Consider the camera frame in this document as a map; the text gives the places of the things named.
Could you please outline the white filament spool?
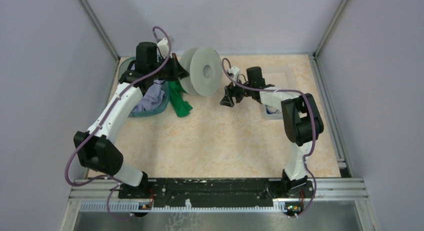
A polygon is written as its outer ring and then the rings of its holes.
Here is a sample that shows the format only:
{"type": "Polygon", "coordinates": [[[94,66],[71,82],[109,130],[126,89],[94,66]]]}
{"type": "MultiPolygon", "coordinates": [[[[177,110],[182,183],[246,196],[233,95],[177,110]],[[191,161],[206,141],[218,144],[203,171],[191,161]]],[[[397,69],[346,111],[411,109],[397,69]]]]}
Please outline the white filament spool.
{"type": "Polygon", "coordinates": [[[189,73],[179,81],[188,94],[209,97],[220,88],[223,71],[221,58],[214,48],[188,49],[181,55],[179,63],[189,73]]]}

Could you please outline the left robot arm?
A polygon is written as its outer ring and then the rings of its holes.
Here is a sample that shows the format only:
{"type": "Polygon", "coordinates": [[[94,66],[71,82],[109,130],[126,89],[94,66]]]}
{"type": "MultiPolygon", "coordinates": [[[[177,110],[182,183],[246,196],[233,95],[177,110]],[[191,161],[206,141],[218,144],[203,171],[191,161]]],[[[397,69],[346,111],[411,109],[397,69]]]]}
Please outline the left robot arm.
{"type": "Polygon", "coordinates": [[[86,130],[73,137],[79,164],[101,172],[130,187],[138,198],[149,194],[148,175],[125,162],[115,146],[125,120],[155,81],[178,81],[189,73],[171,52],[172,41],[163,38],[154,42],[140,42],[135,59],[120,76],[112,100],[99,118],[86,130]]]}

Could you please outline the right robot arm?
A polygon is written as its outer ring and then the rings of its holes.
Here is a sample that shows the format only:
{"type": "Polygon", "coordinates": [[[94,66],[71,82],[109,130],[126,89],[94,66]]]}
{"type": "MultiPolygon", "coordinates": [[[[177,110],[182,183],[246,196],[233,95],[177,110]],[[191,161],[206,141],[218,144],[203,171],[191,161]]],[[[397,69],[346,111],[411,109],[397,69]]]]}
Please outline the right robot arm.
{"type": "Polygon", "coordinates": [[[291,143],[289,160],[282,171],[281,183],[271,187],[274,192],[295,197],[308,184],[310,172],[307,159],[312,155],[324,123],[314,97],[295,89],[282,89],[267,84],[262,69],[254,66],[243,75],[237,67],[224,71],[230,84],[224,88],[220,105],[232,108],[243,98],[276,109],[282,116],[286,137],[291,143]]]}

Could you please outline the green cloth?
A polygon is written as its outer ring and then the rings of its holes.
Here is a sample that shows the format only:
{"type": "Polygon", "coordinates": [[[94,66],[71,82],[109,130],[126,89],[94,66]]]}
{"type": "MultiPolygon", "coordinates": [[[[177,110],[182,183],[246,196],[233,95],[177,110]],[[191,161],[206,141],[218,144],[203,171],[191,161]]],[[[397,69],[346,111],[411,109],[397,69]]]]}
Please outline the green cloth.
{"type": "Polygon", "coordinates": [[[183,89],[179,81],[169,81],[169,102],[171,103],[176,116],[179,118],[187,117],[193,107],[183,99],[183,94],[187,92],[183,89]]]}

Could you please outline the lavender cloth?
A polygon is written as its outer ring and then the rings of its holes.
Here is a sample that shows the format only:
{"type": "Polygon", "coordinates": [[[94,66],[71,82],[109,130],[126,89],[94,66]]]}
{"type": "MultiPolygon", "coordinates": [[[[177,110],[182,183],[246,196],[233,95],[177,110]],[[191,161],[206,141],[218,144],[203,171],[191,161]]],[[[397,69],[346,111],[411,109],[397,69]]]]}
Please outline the lavender cloth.
{"type": "Polygon", "coordinates": [[[162,89],[165,81],[154,80],[153,84],[147,89],[141,100],[134,106],[132,112],[149,112],[158,108],[164,99],[166,92],[162,89]]]}

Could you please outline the clear plastic box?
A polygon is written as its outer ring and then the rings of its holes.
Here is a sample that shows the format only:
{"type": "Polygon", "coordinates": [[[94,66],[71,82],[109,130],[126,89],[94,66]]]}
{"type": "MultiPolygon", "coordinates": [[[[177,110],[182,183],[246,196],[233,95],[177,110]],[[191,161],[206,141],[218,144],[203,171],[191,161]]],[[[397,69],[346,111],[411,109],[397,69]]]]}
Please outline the clear plastic box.
{"type": "MultiPolygon", "coordinates": [[[[294,72],[288,66],[263,67],[262,77],[266,84],[275,85],[277,88],[297,90],[297,83],[294,72]]],[[[264,120],[282,120],[283,115],[275,107],[259,104],[259,110],[264,120]]]]}

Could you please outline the teal plastic basket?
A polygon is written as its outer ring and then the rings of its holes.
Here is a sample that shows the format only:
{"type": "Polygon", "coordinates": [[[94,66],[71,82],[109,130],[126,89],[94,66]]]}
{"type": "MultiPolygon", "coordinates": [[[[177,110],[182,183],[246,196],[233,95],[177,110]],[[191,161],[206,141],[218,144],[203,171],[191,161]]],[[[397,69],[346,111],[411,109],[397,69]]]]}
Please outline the teal plastic basket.
{"type": "MultiPolygon", "coordinates": [[[[134,61],[135,57],[129,57],[125,59],[118,68],[118,79],[121,78],[121,76],[126,72],[126,70],[130,67],[131,70],[135,69],[134,61]]],[[[150,117],[154,115],[158,115],[166,110],[168,103],[169,103],[169,84],[166,81],[163,80],[155,80],[156,84],[161,85],[161,91],[160,94],[162,94],[162,98],[159,99],[161,103],[155,103],[153,105],[153,109],[149,110],[142,110],[141,109],[141,102],[143,99],[131,110],[129,113],[129,117],[131,118],[145,118],[150,117]]]]}

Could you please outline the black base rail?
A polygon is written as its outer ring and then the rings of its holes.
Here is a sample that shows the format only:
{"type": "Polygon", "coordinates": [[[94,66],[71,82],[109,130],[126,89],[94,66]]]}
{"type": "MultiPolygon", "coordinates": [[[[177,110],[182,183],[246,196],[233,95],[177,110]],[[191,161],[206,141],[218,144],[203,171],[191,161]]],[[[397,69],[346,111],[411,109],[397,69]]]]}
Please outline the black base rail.
{"type": "Polygon", "coordinates": [[[291,184],[280,178],[153,178],[133,187],[122,184],[120,199],[148,199],[154,208],[191,206],[204,210],[271,208],[276,199],[302,206],[315,192],[312,181],[291,184]]]}

